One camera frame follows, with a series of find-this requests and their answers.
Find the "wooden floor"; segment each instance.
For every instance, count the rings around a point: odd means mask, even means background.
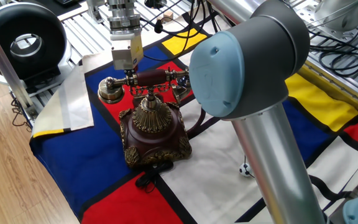
[[[78,223],[56,183],[32,155],[31,133],[11,124],[11,101],[7,86],[0,84],[0,223]]]

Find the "black cable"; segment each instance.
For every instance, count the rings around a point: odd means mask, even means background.
[[[161,16],[162,14],[164,14],[164,12],[167,12],[168,10],[170,10],[173,6],[176,6],[177,4],[179,4],[182,0],[177,1],[176,3],[174,3],[173,5],[171,5],[170,7],[168,7],[168,9],[162,11],[160,14],[156,15],[153,19],[151,19],[150,21],[153,21],[154,19],[158,18],[159,16]]]
[[[145,189],[146,193],[148,194],[151,193],[155,188],[155,183],[157,180],[156,176],[158,176],[161,172],[172,169],[172,167],[173,167],[172,161],[165,161],[165,162],[161,162],[160,164],[157,164],[156,168],[146,171],[144,175],[142,175],[136,180],[135,182],[136,187]],[[151,190],[147,190],[147,187],[151,182],[154,183],[154,186]]]
[[[186,47],[187,47],[187,43],[189,41],[189,39],[191,38],[190,37],[190,32],[191,32],[191,27],[194,23],[194,20],[196,18],[196,14],[198,12],[198,9],[200,8],[200,5],[201,7],[203,8],[203,23],[201,25],[201,28],[200,30],[195,34],[199,34],[201,32],[201,30],[203,30],[203,27],[205,25],[205,20],[206,20],[206,14],[205,14],[205,6],[204,6],[204,2],[203,1],[199,1],[199,4],[198,4],[198,8],[197,8],[197,12],[195,15],[193,15],[194,13],[194,3],[195,3],[195,0],[191,3],[191,9],[190,9],[190,23],[189,23],[189,29],[188,29],[188,32],[187,32],[187,37],[186,37],[186,42],[185,42],[185,46],[183,47],[182,51],[175,57],[173,58],[170,58],[170,59],[158,59],[158,58],[153,58],[153,57],[150,57],[150,56],[147,56],[147,55],[144,55],[145,58],[148,58],[148,59],[151,59],[151,60],[156,60],[158,62],[169,62],[169,61],[172,61],[172,60],[175,60],[175,59],[178,59],[180,56],[182,56],[182,54],[185,52],[186,50]]]
[[[164,17],[164,18],[162,18],[161,20],[164,21],[165,19],[170,19],[171,21],[176,22],[177,24],[181,25],[183,28],[186,29],[186,27],[185,27],[183,24],[181,24],[180,22],[178,22],[178,21],[172,19],[171,17]]]
[[[207,7],[208,7],[208,11],[209,11],[209,15],[212,16],[212,5],[211,3],[207,2],[206,3]],[[214,27],[215,33],[218,32],[218,28],[216,27],[216,21],[215,21],[215,17],[212,18],[212,26]]]
[[[27,121],[23,122],[22,124],[16,124],[15,123],[15,121],[19,117],[19,115],[23,115],[23,112],[22,112],[22,110],[21,110],[21,108],[19,106],[19,102],[18,102],[18,100],[16,98],[14,98],[12,100],[11,106],[13,106],[12,112],[14,114],[16,114],[15,117],[13,118],[13,120],[12,120],[12,125],[15,126],[15,127],[21,127],[21,126],[25,125],[27,127],[27,131],[31,132],[30,125],[29,125],[29,123]]]
[[[197,36],[197,35],[203,30],[204,25],[205,25],[205,19],[206,19],[205,6],[204,6],[204,2],[203,2],[203,1],[200,1],[200,4],[199,4],[198,7],[197,7],[196,14],[194,15],[194,19],[195,19],[196,15],[197,15],[198,9],[200,8],[200,5],[201,5],[202,8],[203,8],[203,14],[204,14],[204,15],[203,15],[203,23],[202,23],[200,29],[199,29],[195,34],[190,35],[190,36],[188,36],[188,37],[185,37],[185,36],[180,36],[180,35],[178,35],[178,34],[176,34],[176,33],[174,33],[174,32],[167,31],[167,30],[165,30],[165,29],[160,29],[160,30],[161,30],[162,32],[164,32],[164,33],[167,33],[167,34],[171,35],[171,36],[178,37],[178,38],[182,38],[182,39],[189,39],[189,38],[193,38],[193,37]],[[156,26],[156,24],[154,24],[154,23],[151,22],[151,21],[148,21],[147,19],[144,19],[144,18],[140,18],[140,19],[141,19],[142,21],[144,21],[144,22],[150,24],[152,27],[155,27],[155,26]]]

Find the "cloth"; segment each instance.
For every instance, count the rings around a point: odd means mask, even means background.
[[[200,23],[193,27],[199,29]],[[201,34],[210,37],[212,33],[203,30]],[[172,58],[174,53],[162,44],[168,40],[167,36],[155,38],[144,54]],[[171,62],[144,58],[139,71],[168,67],[183,70],[195,46]],[[132,96],[126,94],[115,105],[98,99],[102,79],[124,77],[103,57],[95,56],[97,68],[85,72],[94,126],[30,142],[34,155],[55,179],[82,223],[271,222],[256,181],[239,173],[244,154],[231,123],[208,114],[197,135],[190,139],[190,159],[178,161],[172,170],[158,175],[148,190],[138,189],[135,181],[142,172],[130,170],[125,164],[118,120],[120,111],[132,107]],[[290,77],[287,85],[290,97],[283,105],[319,204],[330,215],[338,195],[358,184],[348,185],[358,170],[358,112],[300,75]],[[173,101],[171,91],[163,98]],[[196,123],[201,106],[192,95],[180,106],[189,129]],[[155,189],[147,193],[153,185]]]
[[[93,126],[84,72],[94,69],[89,65],[94,65],[96,57],[98,54],[85,56],[53,94],[35,120],[32,130],[33,138]]]

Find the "black stripe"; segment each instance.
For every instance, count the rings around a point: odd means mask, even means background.
[[[349,126],[356,125],[357,123],[358,123],[358,115],[352,118],[350,121],[348,121],[339,131],[337,131],[337,133],[341,133]]]
[[[354,140],[346,132],[342,132],[339,136],[346,144],[358,151],[358,141]]]
[[[102,66],[100,66],[100,67],[98,67],[98,68],[95,68],[94,70],[91,70],[91,71],[89,71],[89,72],[86,72],[86,73],[85,73],[85,77],[88,78],[88,77],[90,77],[91,75],[94,75],[94,74],[96,74],[96,73],[98,73],[98,72],[103,71],[104,69],[107,69],[107,68],[109,68],[109,67],[112,67],[113,65],[114,65],[114,64],[113,64],[112,61],[111,61],[111,62],[109,62],[109,63],[107,63],[107,64],[105,64],[105,65],[102,65]]]
[[[179,106],[182,107],[182,106],[185,106],[186,104],[190,103],[191,101],[193,101],[196,97],[194,96],[194,94],[190,95],[190,96],[187,96],[186,98],[184,98]]]
[[[321,153],[324,152],[324,150],[327,149],[327,147],[333,143],[333,141],[337,138],[337,136],[330,136],[328,137],[320,146],[317,147],[317,149],[305,160],[305,166],[306,168],[309,168],[309,166],[312,165],[312,163],[317,160],[317,158],[321,155]]]
[[[322,181],[320,178],[309,175],[311,183],[318,188],[321,194],[328,200],[332,202],[336,202],[339,199],[346,198],[351,192],[340,192],[339,194],[335,194],[332,192],[326,183]]]
[[[160,191],[162,196],[171,206],[172,210],[178,215],[180,220],[183,223],[197,223],[196,220],[190,215],[187,209],[182,205],[176,195],[169,188],[167,183],[161,178],[161,176],[156,176],[155,187]]]
[[[117,190],[118,188],[120,188],[121,186],[126,184],[128,181],[135,178],[140,173],[141,173],[141,171],[133,171],[133,172],[127,174],[123,178],[119,179],[116,183],[112,184],[111,186],[109,186],[108,188],[104,189],[102,192],[97,194],[97,196],[87,200],[81,206],[80,212],[78,213],[78,219],[81,221],[83,219],[84,213],[85,213],[85,211],[87,211],[87,209],[89,209],[92,205],[100,202],[102,199],[104,199],[108,195],[111,195],[115,190]]]
[[[303,115],[305,116],[309,121],[311,121],[317,128],[324,131],[327,134],[333,134],[337,135],[334,131],[329,128],[329,126],[323,124],[321,121],[319,121],[317,118],[315,118],[308,110],[306,110],[301,103],[296,98],[288,97],[288,101],[291,102],[291,104]]]
[[[111,113],[107,110],[107,108],[102,104],[99,100],[98,96],[92,91],[92,89],[86,85],[88,89],[89,101],[92,105],[99,111],[105,122],[110,126],[110,128],[118,135],[121,136],[121,129],[117,121],[113,118]]]
[[[213,118],[205,121],[204,124],[202,124],[200,127],[195,129],[192,132],[192,134],[189,135],[189,139],[193,139],[193,138],[197,137],[197,135],[203,133],[205,130],[207,130],[209,127],[211,127],[212,125],[216,124],[220,120],[221,120],[220,118],[213,117]]]
[[[243,214],[236,223],[241,222],[250,222],[260,211],[262,211],[266,207],[265,201],[263,198],[259,199],[255,205],[253,205],[250,209],[248,209],[245,214]]]

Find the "yellow square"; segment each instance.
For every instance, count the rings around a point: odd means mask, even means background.
[[[187,37],[188,32],[183,32],[178,34],[182,37]],[[197,33],[196,29],[190,30],[190,36]],[[200,43],[202,40],[206,38],[204,34],[197,34],[195,37],[189,38],[187,42],[186,49],[189,49],[191,46]],[[179,54],[183,48],[185,47],[186,39],[180,37],[172,37],[169,40],[162,42],[162,44],[169,50],[173,55]]]
[[[298,74],[285,80],[285,83],[290,96],[296,98],[311,115],[333,131],[339,131],[358,115],[358,111],[353,106],[332,99],[323,90]]]

